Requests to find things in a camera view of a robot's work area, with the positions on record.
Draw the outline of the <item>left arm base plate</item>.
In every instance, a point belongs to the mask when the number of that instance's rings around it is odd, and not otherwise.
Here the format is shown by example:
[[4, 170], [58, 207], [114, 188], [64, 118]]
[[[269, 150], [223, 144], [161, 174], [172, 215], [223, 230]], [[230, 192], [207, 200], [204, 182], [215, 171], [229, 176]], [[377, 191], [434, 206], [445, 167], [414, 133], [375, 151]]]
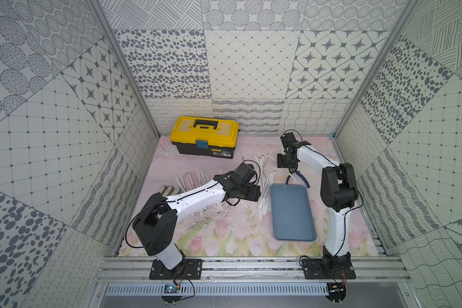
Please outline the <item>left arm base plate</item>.
[[184, 259], [175, 268], [169, 270], [160, 260], [156, 259], [152, 263], [150, 280], [200, 280], [202, 265], [202, 259]]

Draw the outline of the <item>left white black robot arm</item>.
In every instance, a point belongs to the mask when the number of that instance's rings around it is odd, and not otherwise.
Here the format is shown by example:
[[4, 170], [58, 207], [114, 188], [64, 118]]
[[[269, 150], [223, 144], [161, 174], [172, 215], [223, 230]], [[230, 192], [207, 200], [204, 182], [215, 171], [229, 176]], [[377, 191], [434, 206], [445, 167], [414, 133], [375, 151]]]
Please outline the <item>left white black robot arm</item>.
[[210, 182], [179, 195], [155, 193], [130, 222], [140, 245], [130, 244], [127, 237], [125, 243], [155, 256], [166, 270], [183, 272], [186, 257], [173, 241], [177, 223], [209, 205], [225, 202], [233, 206], [231, 199], [257, 202], [261, 196], [261, 169], [254, 164], [245, 160], [236, 169], [215, 175]]

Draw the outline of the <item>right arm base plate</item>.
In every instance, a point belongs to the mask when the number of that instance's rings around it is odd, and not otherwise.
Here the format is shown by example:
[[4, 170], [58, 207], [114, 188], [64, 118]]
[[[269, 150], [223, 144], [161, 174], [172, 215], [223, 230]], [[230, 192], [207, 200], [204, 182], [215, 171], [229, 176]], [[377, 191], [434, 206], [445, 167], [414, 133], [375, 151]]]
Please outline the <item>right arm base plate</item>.
[[340, 281], [342, 279], [354, 280], [357, 278], [351, 261], [331, 263], [323, 259], [302, 257], [299, 264], [307, 280], [331, 279]]

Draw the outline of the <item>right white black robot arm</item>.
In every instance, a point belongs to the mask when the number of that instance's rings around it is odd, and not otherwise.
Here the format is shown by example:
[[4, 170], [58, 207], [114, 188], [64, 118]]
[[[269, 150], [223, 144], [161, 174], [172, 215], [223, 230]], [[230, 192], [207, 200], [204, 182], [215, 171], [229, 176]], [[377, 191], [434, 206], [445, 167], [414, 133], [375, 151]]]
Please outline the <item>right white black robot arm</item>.
[[299, 163], [308, 165], [321, 176], [320, 197], [327, 207], [328, 234], [323, 248], [322, 269], [331, 273], [350, 268], [349, 220], [359, 198], [354, 168], [315, 150], [308, 141], [297, 141], [294, 132], [281, 135], [283, 153], [277, 155], [277, 167], [291, 174]]

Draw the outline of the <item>blue plastic storage tray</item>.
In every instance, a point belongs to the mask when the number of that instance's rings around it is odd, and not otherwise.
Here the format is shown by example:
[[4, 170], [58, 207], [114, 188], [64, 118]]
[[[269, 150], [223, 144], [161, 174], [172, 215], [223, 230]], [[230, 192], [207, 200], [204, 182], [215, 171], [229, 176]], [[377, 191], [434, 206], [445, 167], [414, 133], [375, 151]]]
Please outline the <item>blue plastic storage tray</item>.
[[293, 184], [273, 184], [269, 192], [274, 238], [277, 241], [316, 241], [316, 227], [307, 188]]

